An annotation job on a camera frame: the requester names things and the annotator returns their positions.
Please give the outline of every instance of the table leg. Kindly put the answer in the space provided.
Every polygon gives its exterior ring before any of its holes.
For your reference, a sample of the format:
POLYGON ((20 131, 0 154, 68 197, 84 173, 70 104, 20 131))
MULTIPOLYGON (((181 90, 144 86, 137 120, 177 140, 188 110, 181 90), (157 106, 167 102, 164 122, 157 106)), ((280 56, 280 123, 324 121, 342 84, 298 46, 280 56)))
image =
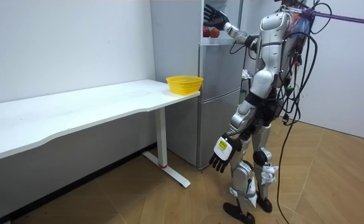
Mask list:
POLYGON ((150 152, 144 152, 143 155, 150 159, 157 166, 162 168, 163 171, 167 172, 171 177, 178 181, 183 187, 188 187, 190 182, 176 172, 174 169, 168 166, 167 161, 167 134, 166 134, 166 123, 165 123, 165 108, 160 108, 155 111, 156 113, 156 129, 157 129, 157 149, 158 158, 150 152))

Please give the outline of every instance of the table top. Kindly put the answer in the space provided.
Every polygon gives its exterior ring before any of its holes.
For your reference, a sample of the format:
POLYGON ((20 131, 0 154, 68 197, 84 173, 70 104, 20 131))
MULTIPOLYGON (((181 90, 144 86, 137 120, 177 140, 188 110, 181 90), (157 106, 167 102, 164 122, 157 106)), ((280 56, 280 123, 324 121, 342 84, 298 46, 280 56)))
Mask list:
POLYGON ((52 139, 196 96, 165 83, 140 80, 0 103, 0 159, 52 139))

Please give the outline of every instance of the wooden floor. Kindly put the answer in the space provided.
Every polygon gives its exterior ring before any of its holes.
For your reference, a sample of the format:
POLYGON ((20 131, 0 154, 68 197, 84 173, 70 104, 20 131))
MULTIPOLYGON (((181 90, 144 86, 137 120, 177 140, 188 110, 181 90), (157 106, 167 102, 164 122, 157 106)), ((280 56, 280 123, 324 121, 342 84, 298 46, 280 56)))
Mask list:
MULTIPOLYGON (((278 161, 287 128, 274 122, 267 149, 278 161)), ((252 148, 246 159, 252 161, 252 148)), ((230 172, 202 172, 169 152, 169 165, 191 181, 183 189, 140 156, 16 220, 27 223, 234 224, 222 209, 235 203, 230 172)), ((270 188, 273 213, 251 208, 257 224, 285 223, 270 188)), ((281 167, 282 210, 293 224, 364 223, 364 139, 298 123, 281 167)))

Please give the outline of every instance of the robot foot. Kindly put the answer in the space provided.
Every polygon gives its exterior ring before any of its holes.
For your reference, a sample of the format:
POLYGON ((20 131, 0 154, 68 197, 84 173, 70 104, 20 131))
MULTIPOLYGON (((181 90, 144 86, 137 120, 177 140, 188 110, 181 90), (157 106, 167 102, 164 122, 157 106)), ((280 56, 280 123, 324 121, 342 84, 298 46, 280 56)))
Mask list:
POLYGON ((255 217, 249 212, 247 213, 247 215, 243 215, 240 208, 236 205, 224 203, 223 209, 231 217, 243 222, 244 224, 255 224, 255 217))
POLYGON ((269 199, 265 199, 263 200, 261 198, 261 194, 257 191, 256 194, 258 195, 258 198, 256 199, 256 203, 258 203, 258 205, 267 213, 271 213, 271 211, 273 210, 273 206, 271 205, 271 202, 269 201, 269 199))

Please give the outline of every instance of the robot leg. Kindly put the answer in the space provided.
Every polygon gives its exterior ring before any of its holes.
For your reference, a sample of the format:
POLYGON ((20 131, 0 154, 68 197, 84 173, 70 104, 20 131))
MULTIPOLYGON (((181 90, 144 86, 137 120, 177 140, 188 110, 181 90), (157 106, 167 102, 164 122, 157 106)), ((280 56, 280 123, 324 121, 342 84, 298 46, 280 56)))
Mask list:
POLYGON ((248 211, 248 205, 252 203, 256 205, 256 187, 253 178, 252 165, 243 160, 250 140, 236 139, 232 141, 241 141, 241 149, 235 152, 230 161, 231 167, 231 187, 230 193, 237 198, 237 206, 224 203, 223 209, 233 218, 243 222, 244 224, 255 224, 255 218, 248 211))
POLYGON ((271 165, 272 155, 265 149, 269 139, 271 124, 262 126, 261 129, 253 135, 253 160, 256 181, 258 182, 258 199, 257 203, 265 212, 272 212, 273 206, 268 199, 269 186, 276 181, 275 172, 278 167, 271 165))

